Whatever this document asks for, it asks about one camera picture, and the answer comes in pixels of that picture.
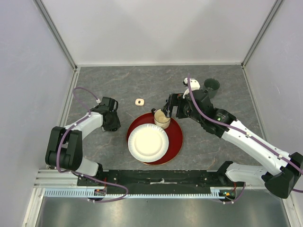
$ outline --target round red tray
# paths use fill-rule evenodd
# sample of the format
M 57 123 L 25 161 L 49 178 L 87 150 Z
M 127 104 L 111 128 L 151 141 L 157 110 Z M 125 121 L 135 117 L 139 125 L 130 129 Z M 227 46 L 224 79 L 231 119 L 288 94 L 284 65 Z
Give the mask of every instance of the round red tray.
M 126 134 L 126 142 L 128 142 L 128 137 L 131 132 L 137 128 L 139 125 L 151 123 L 154 124 L 154 119 L 152 113 L 146 113 L 136 118 L 133 123 L 129 126 Z M 169 138 L 169 148 L 165 155 L 157 161 L 154 162 L 144 162 L 148 165 L 161 165 L 172 160 L 181 150 L 183 143 L 183 134 L 178 123 L 171 118 L 169 127 L 165 129 L 165 132 Z

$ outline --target small white object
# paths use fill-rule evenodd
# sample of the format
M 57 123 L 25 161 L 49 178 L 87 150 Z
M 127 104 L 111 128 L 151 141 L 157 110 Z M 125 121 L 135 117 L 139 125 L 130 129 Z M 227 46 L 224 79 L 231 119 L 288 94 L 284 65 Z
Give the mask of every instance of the small white object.
M 155 124 L 142 124 L 128 138 L 132 156 L 142 162 L 154 162 L 162 158 L 169 147 L 166 132 Z
M 150 182 L 150 184 L 155 184 L 155 183 L 163 183 L 163 184 L 170 184 L 170 183 L 174 183 L 177 184 L 177 182 L 165 182 L 165 180 L 162 178 L 160 182 Z
M 136 99 L 135 104 L 137 106 L 143 106 L 144 105 L 144 99 L 142 99 L 142 98 Z

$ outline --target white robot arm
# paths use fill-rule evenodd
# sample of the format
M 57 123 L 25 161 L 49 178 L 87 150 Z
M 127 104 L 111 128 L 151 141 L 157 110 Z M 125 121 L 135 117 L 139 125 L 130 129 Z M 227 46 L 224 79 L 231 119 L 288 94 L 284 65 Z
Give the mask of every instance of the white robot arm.
M 121 127 L 118 115 L 118 102 L 112 98 L 103 97 L 102 101 L 95 108 L 92 108 L 90 113 L 87 113 L 83 118 L 84 121 L 76 121 L 80 123 L 72 123 L 65 127 L 54 127 L 49 139 L 45 162 L 50 166 L 56 166 L 56 157 L 58 145 L 63 134 L 72 126 L 75 125 L 66 137 L 66 148 L 61 148 L 60 166 L 64 169 L 72 170 L 89 176 L 96 176 L 98 172 L 102 172 L 102 165 L 90 161 L 83 157 L 82 140 L 92 131 L 102 127 L 103 131 L 116 131 Z
M 185 86 L 188 86 L 187 80 L 188 78 L 185 78 L 183 81 Z M 201 124 L 208 133 L 233 143 L 262 165 L 246 166 L 228 162 L 229 166 L 225 175 L 231 181 L 264 185 L 274 195 L 287 198 L 298 181 L 300 173 L 286 161 L 289 160 L 302 169 L 303 156 L 299 153 L 290 155 L 274 147 L 246 128 L 226 110 L 214 108 L 207 91 L 200 90 L 200 85 L 195 79 L 190 79 L 190 86 L 195 103 L 189 94 L 189 89 L 183 94 L 170 94 L 167 103 L 161 109 L 164 114 L 171 117 L 173 107 L 177 106 L 177 118 L 191 118 Z

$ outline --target white wall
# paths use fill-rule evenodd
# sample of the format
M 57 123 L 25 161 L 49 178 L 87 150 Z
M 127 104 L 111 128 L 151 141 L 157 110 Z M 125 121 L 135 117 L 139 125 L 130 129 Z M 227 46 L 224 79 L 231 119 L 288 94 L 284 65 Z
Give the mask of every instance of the white wall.
M 77 64 L 242 62 L 275 0 L 43 0 Z
M 303 1 L 284 1 L 247 66 L 270 143 L 303 154 Z M 296 188 L 303 189 L 303 177 Z M 303 194 L 296 194 L 303 214 Z
M 0 225 L 21 226 L 72 69 L 32 0 L 0 7 Z

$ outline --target gray marble floor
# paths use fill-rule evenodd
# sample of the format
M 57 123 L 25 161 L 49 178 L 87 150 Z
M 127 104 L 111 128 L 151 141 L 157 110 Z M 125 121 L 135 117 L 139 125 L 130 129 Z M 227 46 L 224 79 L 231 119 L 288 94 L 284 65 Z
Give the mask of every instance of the gray marble floor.
M 101 163 L 105 169 L 216 170 L 226 160 L 258 165 L 258 162 L 244 151 L 206 133 L 191 119 L 176 119 L 182 128 L 184 141 L 181 151 L 170 162 L 160 166 L 148 166 L 132 157 L 125 140 L 129 125 L 152 108 L 161 108 L 169 93 L 183 93 L 185 87 L 182 81 L 189 72 L 201 85 L 207 78 L 217 79 L 221 87 L 212 99 L 214 106 L 229 111 L 261 136 L 239 65 L 83 67 L 77 86 L 91 90 L 100 98 L 107 96 L 116 99 L 119 102 L 118 116 L 122 125 L 116 132 L 103 132 L 101 129 L 93 131 L 83 141 L 83 155 Z M 78 90 L 77 94 L 89 106 L 96 105 L 89 93 Z M 137 98 L 143 98 L 145 105 L 135 106 Z M 85 113 L 86 110 L 73 100 L 68 123 L 78 120 Z

